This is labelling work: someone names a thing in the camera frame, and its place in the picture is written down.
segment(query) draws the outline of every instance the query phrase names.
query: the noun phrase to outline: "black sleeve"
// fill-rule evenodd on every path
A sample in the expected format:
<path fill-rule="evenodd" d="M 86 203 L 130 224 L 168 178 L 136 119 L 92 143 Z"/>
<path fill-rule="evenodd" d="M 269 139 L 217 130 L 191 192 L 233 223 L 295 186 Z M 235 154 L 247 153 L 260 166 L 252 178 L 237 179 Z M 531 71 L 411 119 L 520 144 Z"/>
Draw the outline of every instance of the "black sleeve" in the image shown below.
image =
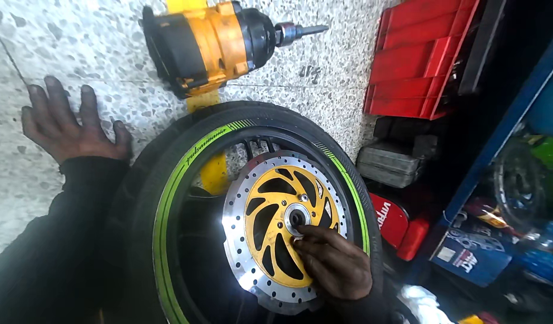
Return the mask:
<path fill-rule="evenodd" d="M 96 156 L 60 166 L 66 181 L 48 215 L 0 254 L 0 323 L 75 322 L 69 318 L 94 309 L 96 242 L 127 171 L 123 161 Z"/>
<path fill-rule="evenodd" d="M 389 323 L 389 309 L 382 294 L 370 293 L 359 300 L 332 301 L 346 324 L 387 324 Z"/>

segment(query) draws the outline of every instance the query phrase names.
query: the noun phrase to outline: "speckled floor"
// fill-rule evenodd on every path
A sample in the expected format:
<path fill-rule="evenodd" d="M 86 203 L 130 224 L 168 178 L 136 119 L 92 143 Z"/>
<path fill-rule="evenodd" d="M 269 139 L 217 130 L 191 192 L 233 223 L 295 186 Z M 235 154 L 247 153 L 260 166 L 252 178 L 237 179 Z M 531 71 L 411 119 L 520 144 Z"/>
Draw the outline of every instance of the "speckled floor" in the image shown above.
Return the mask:
<path fill-rule="evenodd" d="M 374 123 L 362 115 L 362 102 L 378 20 L 398 2 L 242 1 L 274 22 L 327 24 L 330 30 L 278 48 L 265 67 L 229 82 L 221 99 L 289 107 L 356 158 Z M 125 121 L 136 139 L 135 154 L 186 114 L 185 102 L 157 79 L 139 25 L 143 5 L 166 11 L 164 0 L 0 0 L 0 252 L 32 218 L 47 213 L 63 183 L 52 158 L 22 135 L 25 84 L 54 75 L 70 92 L 73 108 L 80 85 L 91 85 L 103 127 L 112 136 L 110 120 Z"/>

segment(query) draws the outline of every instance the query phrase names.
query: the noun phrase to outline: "hand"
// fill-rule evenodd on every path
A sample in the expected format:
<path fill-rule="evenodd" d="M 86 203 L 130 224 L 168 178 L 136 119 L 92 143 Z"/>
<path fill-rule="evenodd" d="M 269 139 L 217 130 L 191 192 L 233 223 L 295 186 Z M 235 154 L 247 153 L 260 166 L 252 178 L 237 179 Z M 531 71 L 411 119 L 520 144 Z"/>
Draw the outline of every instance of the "hand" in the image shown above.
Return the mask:
<path fill-rule="evenodd" d="M 293 243 L 307 273 L 332 297 L 356 300 L 366 297 L 373 286 L 370 258 L 335 230 L 299 226 L 304 234 Z"/>
<path fill-rule="evenodd" d="M 25 136 L 52 155 L 58 164 L 78 156 L 102 156 L 124 161 L 131 158 L 131 135 L 123 122 L 113 124 L 116 144 L 102 130 L 93 88 L 83 85 L 80 89 L 81 126 L 70 109 L 60 81 L 48 76 L 44 82 L 48 97 L 40 86 L 28 86 L 32 107 L 22 107 Z"/>

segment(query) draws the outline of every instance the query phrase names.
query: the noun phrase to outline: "red plastic crate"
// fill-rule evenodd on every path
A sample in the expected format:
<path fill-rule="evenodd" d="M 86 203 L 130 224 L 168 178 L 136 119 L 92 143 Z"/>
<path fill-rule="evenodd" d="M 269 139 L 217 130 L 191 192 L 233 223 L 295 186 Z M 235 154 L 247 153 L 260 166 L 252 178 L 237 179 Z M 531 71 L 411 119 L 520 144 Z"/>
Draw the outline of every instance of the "red plastic crate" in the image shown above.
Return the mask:
<path fill-rule="evenodd" d="M 437 119 L 479 0 L 409 0 L 382 13 L 365 112 Z"/>

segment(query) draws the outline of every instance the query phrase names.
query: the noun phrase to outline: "blue metal rack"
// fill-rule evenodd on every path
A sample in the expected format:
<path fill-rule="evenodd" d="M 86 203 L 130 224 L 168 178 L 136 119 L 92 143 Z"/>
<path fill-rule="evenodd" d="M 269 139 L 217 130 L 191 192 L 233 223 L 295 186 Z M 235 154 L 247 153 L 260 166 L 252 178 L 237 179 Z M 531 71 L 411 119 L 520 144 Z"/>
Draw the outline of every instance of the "blue metal rack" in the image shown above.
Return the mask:
<path fill-rule="evenodd" d="M 552 75 L 553 40 L 532 70 L 511 105 L 508 107 L 492 136 L 489 137 L 480 154 L 476 157 L 467 175 L 443 212 L 443 215 L 438 220 L 438 223 L 432 227 L 431 232 L 425 238 L 418 256 L 414 259 L 409 269 L 407 282 L 417 282 L 418 276 L 423 273 L 424 268 L 428 264 L 427 261 L 431 258 L 435 249 L 438 248 L 446 230 L 467 202 L 478 182 L 482 179 L 482 174 L 485 172 L 485 169 L 502 149 L 512 134 L 513 129 L 525 116 L 526 112 Z"/>

